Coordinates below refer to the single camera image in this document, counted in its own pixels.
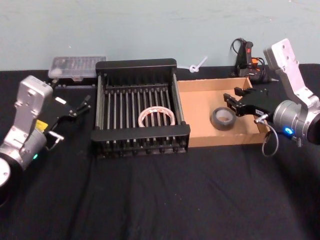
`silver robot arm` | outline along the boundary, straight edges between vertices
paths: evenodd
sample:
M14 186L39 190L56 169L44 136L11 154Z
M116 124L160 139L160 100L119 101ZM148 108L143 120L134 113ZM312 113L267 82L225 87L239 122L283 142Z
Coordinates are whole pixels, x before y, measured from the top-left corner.
M6 201L35 154L47 143L45 135L35 126L52 94L53 89L34 76L20 82L14 123L0 146L0 204Z
M301 146L303 140L320 144L320 101L305 86L299 62L290 41L284 39L264 50L270 70L281 78L289 99L276 108L273 123L277 130L288 131Z

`duct tape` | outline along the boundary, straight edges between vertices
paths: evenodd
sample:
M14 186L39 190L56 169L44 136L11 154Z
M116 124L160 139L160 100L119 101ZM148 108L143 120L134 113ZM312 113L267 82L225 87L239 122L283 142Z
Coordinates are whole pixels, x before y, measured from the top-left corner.
M213 111L210 121L212 125L221 131L227 131L234 127L236 114L227 107L219 107Z

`open cardboard box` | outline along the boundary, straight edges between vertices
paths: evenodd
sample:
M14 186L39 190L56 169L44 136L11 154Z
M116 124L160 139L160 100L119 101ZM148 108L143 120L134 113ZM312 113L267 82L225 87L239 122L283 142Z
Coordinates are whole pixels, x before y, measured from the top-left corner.
M262 143L268 128L255 124L253 115L237 117L234 127L220 131L210 121L212 112L227 107L224 93L235 96L235 87L251 88L248 78L202 79L178 81L184 120L190 125L189 147L241 145Z

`black table cloth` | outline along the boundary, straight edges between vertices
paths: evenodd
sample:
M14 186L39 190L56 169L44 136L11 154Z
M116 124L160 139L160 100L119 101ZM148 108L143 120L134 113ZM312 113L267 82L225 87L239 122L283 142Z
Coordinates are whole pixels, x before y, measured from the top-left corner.
M179 69L178 80L226 78L230 67ZM320 65L300 66L320 96ZM0 72L0 139L12 125L19 82L47 71ZM286 99L280 82L257 85ZM65 137L42 151L20 188L0 208L0 239L17 240L300 240L320 239L320 146L297 148L280 136L277 154L261 145L190 148L188 153L95 159L94 87L54 93L91 111L56 131Z

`wall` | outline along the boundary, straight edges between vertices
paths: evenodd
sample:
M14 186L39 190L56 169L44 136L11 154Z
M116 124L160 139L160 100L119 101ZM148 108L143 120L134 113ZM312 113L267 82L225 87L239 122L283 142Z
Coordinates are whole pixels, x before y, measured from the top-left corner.
M256 57L289 38L301 63L319 63L319 16L319 0L0 0L0 70L81 55L233 65L237 37Z

